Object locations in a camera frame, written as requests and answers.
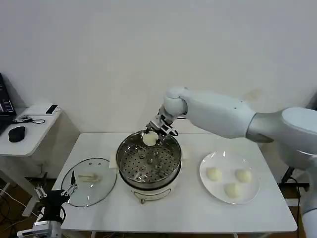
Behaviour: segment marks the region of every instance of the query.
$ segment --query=floor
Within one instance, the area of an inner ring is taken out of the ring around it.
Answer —
[[[0,180],[0,188],[3,188],[5,183]],[[48,187],[53,186],[53,181],[48,182]],[[10,187],[7,191],[12,197],[19,200],[23,204],[27,204],[30,199],[30,195],[28,195],[25,191],[23,191],[19,186]],[[297,193],[296,190],[292,189],[284,189],[283,191],[284,197],[287,198],[296,198]],[[41,207],[38,205],[33,211],[38,214],[38,211]],[[19,203],[12,200],[7,195],[0,198],[0,238],[8,238],[10,234],[14,234],[20,230],[30,229],[32,224],[36,221],[36,217],[22,217],[22,212],[24,207]],[[290,207],[290,210],[296,220],[297,216],[297,207]],[[299,220],[299,232],[300,238],[305,238],[305,232],[303,229],[303,225],[301,222],[301,218]],[[82,235],[84,237],[89,238],[90,232],[83,232]],[[96,238],[233,238],[231,234],[136,234],[136,233],[100,233],[96,234]],[[239,234],[239,238],[247,238],[247,234]],[[293,233],[279,233],[272,234],[268,236],[269,238],[296,238],[297,232]]]

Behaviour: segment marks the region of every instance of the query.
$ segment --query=stainless steel steamer basket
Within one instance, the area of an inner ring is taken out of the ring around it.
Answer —
[[[177,140],[166,135],[162,145],[147,146],[145,130],[129,135],[118,147],[116,162],[122,178],[134,188],[155,190],[168,185],[178,175],[182,158]]]

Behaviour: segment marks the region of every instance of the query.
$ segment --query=white plate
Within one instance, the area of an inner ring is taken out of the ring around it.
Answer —
[[[207,168],[216,167],[222,171],[221,181],[212,181],[207,177]],[[237,169],[248,169],[252,173],[250,183],[239,182],[235,176]],[[251,168],[248,161],[239,155],[229,151],[213,152],[202,160],[199,168],[200,178],[206,189],[216,198],[231,204],[246,204],[256,197],[260,189],[260,181],[257,171]],[[242,195],[238,198],[230,198],[224,191],[224,185],[235,182],[240,185]]]

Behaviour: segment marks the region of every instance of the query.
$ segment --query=power cord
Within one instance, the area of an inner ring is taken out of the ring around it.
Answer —
[[[14,120],[12,121],[12,124],[20,124],[20,123],[34,123],[34,124],[43,124],[45,123],[45,120],[44,119],[33,119],[29,116],[23,116],[20,118],[21,121],[18,121],[18,120]]]
[[[4,193],[5,193],[6,195],[8,195],[11,199],[13,199],[14,201],[20,203],[22,206],[24,206],[25,208],[27,208],[22,202],[20,202],[20,201],[16,200],[15,198],[13,198],[13,197],[12,197],[10,194],[8,194],[6,191],[2,190],[1,188],[0,188],[0,191],[4,192]]]
[[[104,236],[103,238],[111,238],[111,237],[113,237],[115,235],[115,232],[114,233],[111,233],[110,235],[106,235],[106,236]]]
[[[295,181],[296,184],[298,184],[297,180],[293,177],[289,177],[290,179],[292,179],[293,181]],[[301,192],[299,191],[299,186],[297,186],[297,192],[298,192],[298,205],[297,205],[297,219],[296,219],[296,223],[297,223],[297,238],[299,238],[299,209],[300,209],[300,201],[301,201]]]
[[[10,224],[11,224],[12,226],[11,226],[9,238],[12,237],[12,234],[14,234],[14,236],[16,236],[15,234],[17,234],[15,225],[14,225],[12,222],[10,222]]]
[[[2,224],[4,224],[4,223],[6,222],[6,220],[10,220],[10,219],[8,218],[8,215],[10,214],[10,205],[9,205],[9,202],[8,202],[8,200],[6,200],[4,197],[2,197],[2,200],[6,203],[6,205],[7,205],[7,207],[8,207],[8,212],[7,212],[6,214],[3,214],[3,213],[2,213],[2,205],[4,204],[4,203],[2,203],[2,204],[1,204],[1,207],[0,207],[0,214],[3,216],[3,219],[0,221],[0,226],[1,226]]]
[[[0,233],[4,232],[5,230],[9,229],[10,227],[14,226],[15,224],[24,222],[24,221],[29,220],[29,219],[31,219],[31,218],[34,218],[34,216],[31,216],[31,217],[28,217],[28,218],[23,219],[23,220],[21,220],[21,221],[18,221],[18,222],[13,223],[13,224],[11,224],[10,226],[8,226],[7,228],[4,228],[3,230],[1,230]]]

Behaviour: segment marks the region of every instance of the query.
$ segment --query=small white table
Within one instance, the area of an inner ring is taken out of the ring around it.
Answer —
[[[87,158],[109,156],[128,134],[83,133],[79,136],[53,189],[73,166]],[[64,204],[62,229],[105,232],[268,233],[297,228],[257,144],[247,139],[224,139],[213,134],[180,134],[189,159],[177,187],[166,198],[140,204],[117,175],[112,192],[85,208]],[[226,204],[204,188],[199,164],[212,151],[230,150],[245,156],[261,177],[257,197],[247,205]]]
[[[25,109],[22,113],[17,116],[19,119],[21,116],[25,115]],[[28,203],[28,208],[32,208],[37,201],[37,194],[34,190],[33,185],[22,176],[16,169],[14,163],[11,162],[12,156],[15,157],[27,157],[34,153],[38,148],[39,144],[46,136],[52,125],[55,123],[61,111],[54,113],[51,116],[32,116],[33,119],[45,119],[44,124],[34,124],[34,123],[21,123],[10,125],[1,135],[0,135],[0,170],[2,172],[3,179],[8,182],[14,182],[23,188],[28,194],[33,197]],[[26,128],[25,138],[20,142],[11,143],[9,141],[8,133],[11,129],[24,126]],[[30,209],[24,211],[23,215],[28,216],[30,214]]]

